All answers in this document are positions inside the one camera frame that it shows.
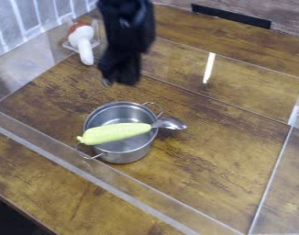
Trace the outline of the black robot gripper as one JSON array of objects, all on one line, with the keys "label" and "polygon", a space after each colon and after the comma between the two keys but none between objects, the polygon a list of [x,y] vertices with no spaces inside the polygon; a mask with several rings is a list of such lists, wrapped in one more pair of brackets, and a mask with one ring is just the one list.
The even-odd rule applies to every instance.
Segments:
[{"label": "black robot gripper", "polygon": [[108,46],[97,63],[101,83],[114,82],[118,64],[118,84],[133,86],[141,77],[141,55],[156,39],[154,8],[150,0],[98,0]]}]

